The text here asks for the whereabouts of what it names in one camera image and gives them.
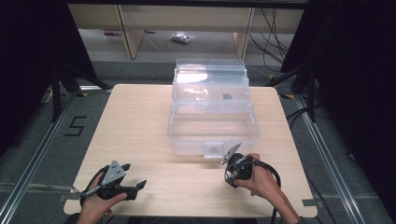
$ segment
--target stacked plastic bins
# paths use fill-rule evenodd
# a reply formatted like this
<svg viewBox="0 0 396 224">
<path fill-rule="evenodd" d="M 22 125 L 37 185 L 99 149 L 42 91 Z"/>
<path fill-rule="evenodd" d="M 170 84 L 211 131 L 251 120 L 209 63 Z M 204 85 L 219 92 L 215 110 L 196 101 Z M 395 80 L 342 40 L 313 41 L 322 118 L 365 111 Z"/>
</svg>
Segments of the stacked plastic bins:
<svg viewBox="0 0 396 224">
<path fill-rule="evenodd" d="M 168 137 L 177 155 L 222 158 L 237 143 L 247 154 L 260 137 L 241 60 L 177 60 L 172 97 Z"/>
</svg>

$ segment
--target gray floor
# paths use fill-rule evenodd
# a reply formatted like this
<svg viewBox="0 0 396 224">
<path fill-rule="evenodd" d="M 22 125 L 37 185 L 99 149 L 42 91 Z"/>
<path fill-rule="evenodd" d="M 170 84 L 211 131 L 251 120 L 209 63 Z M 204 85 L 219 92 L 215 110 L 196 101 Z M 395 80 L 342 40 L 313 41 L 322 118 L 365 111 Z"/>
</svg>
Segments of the gray floor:
<svg viewBox="0 0 396 224">
<path fill-rule="evenodd" d="M 236 58 L 231 34 L 197 32 L 194 33 L 197 37 L 193 42 L 181 45 L 170 40 L 173 32 L 157 31 L 156 34 L 146 34 L 137 57 L 128 60 L 119 36 L 104 36 L 102 31 L 97 30 L 80 32 L 97 76 L 108 84 L 171 84 L 177 58 Z M 259 34 L 254 34 L 254 38 L 265 45 Z M 279 39 L 288 45 L 292 35 L 280 35 Z M 277 48 L 269 48 L 269 50 L 281 57 Z M 252 86 L 260 86 L 268 82 L 268 75 L 276 77 L 280 75 L 275 72 L 279 69 L 280 63 L 266 56 L 265 62 L 270 66 L 266 67 L 262 59 L 262 52 L 249 41 L 245 63 Z M 81 85 L 89 84 L 84 80 L 79 82 Z M 292 78 L 279 84 L 278 92 L 289 94 L 291 83 Z M 73 101 L 9 223 L 63 223 L 67 219 L 63 211 L 64 195 L 74 182 L 108 96 L 109 93 L 93 92 L 86 97 L 68 96 Z M 281 99 L 280 101 L 285 115 L 299 109 L 296 100 Z M 321 135 L 366 223 L 392 223 L 360 167 L 346 157 L 347 146 L 332 121 L 326 117 L 325 109 L 316 109 L 316 114 Z M 84 129 L 80 136 L 66 136 L 68 133 L 76 132 L 76 129 L 69 128 L 75 116 L 86 117 L 78 119 L 75 123 L 84 126 Z M 50 126 L 50 119 L 51 101 L 35 111 L 30 123 L 19 135 L 20 144 L 10 148 L 0 158 L 2 203 L 25 172 L 25 168 L 40 145 L 41 138 Z M 307 175 L 323 196 L 336 222 L 352 223 L 303 117 L 297 118 L 291 132 Z M 311 189 L 318 203 L 318 217 L 323 223 L 332 223 L 318 192 L 314 188 Z M 126 217 L 116 217 L 111 223 L 125 223 L 126 220 Z M 260 218 L 259 221 L 269 223 L 268 218 Z M 318 223 L 318 221 L 309 218 L 308 223 Z"/>
</svg>

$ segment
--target black controller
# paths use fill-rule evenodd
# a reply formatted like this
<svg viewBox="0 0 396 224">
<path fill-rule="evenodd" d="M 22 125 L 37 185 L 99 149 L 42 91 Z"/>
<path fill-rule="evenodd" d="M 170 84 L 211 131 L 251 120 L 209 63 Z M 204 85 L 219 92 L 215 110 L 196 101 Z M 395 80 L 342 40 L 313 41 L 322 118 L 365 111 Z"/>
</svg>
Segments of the black controller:
<svg viewBox="0 0 396 224">
<path fill-rule="evenodd" d="M 92 178 L 90 184 L 82 192 L 80 196 L 80 204 L 82 205 L 85 198 L 91 194 L 96 193 L 101 199 L 111 199 L 121 193 L 126 193 L 127 197 L 124 201 L 135 200 L 137 192 L 145 187 L 147 180 L 144 180 L 136 185 L 136 187 L 123 187 L 120 185 L 121 181 L 126 175 L 126 171 L 129 170 L 130 164 L 120 166 L 116 161 L 113 161 L 111 165 L 107 165 L 100 169 L 96 175 Z M 101 173 L 104 173 L 99 182 L 98 186 L 94 189 L 90 189 L 93 180 Z"/>
<path fill-rule="evenodd" d="M 234 188 L 237 186 L 233 183 L 236 179 L 248 180 L 252 174 L 253 158 L 235 153 L 231 156 L 225 169 L 224 179 Z"/>
</svg>

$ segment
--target transparent lid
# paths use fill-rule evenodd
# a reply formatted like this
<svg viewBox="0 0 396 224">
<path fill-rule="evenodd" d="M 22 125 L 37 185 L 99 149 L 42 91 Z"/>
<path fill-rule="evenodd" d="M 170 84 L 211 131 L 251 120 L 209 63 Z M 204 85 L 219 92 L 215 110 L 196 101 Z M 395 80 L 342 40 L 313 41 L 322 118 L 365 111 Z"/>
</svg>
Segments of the transparent lid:
<svg viewBox="0 0 396 224">
<path fill-rule="evenodd" d="M 243 61 L 177 60 L 173 100 L 174 103 L 195 102 L 200 105 L 247 105 L 248 76 Z"/>
<path fill-rule="evenodd" d="M 177 70 L 233 70 L 244 71 L 240 59 L 177 59 Z"/>
</svg>

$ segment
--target metal rod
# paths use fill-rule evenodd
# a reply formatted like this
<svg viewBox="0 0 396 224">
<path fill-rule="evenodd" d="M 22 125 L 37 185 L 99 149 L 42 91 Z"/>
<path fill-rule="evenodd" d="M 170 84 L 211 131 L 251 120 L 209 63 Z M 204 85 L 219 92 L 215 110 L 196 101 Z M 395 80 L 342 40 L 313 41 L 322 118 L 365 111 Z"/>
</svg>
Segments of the metal rod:
<svg viewBox="0 0 396 224">
<path fill-rule="evenodd" d="M 306 107 L 304 99 L 301 95 L 296 96 L 296 102 L 300 109 Z M 314 142 L 318 148 L 318 152 L 323 159 L 329 176 L 332 179 L 332 183 L 334 184 L 334 187 L 337 190 L 338 195 L 340 196 L 341 202 L 346 209 L 351 223 L 366 223 L 361 214 L 361 210 L 358 207 L 358 204 L 353 198 L 352 193 L 347 186 L 347 183 L 342 177 L 340 170 L 338 169 L 334 159 L 332 158 L 332 154 L 327 148 L 327 145 L 323 140 L 320 131 L 318 130 L 317 124 L 315 122 L 312 122 L 311 118 L 309 118 L 306 113 L 304 113 L 303 116 L 305 124 L 308 127 L 312 138 L 314 139 Z"/>
<path fill-rule="evenodd" d="M 36 171 L 38 170 L 38 167 L 40 166 L 41 162 L 47 154 L 47 151 L 50 148 L 50 144 L 52 143 L 52 140 L 57 130 L 59 129 L 60 124 L 63 121 L 64 114 L 67 111 L 67 108 L 70 106 L 75 98 L 75 93 L 68 94 L 65 97 L 64 110 L 59 115 L 59 118 L 57 118 L 50 124 L 32 159 L 30 159 L 29 164 L 26 166 L 14 189 L 8 195 L 6 202 L 2 204 L 0 208 L 0 220 L 2 224 L 9 223 L 9 221 L 12 219 L 12 216 L 17 210 L 18 205 L 20 204 L 24 193 L 28 188 L 30 181 L 34 177 Z"/>
</svg>

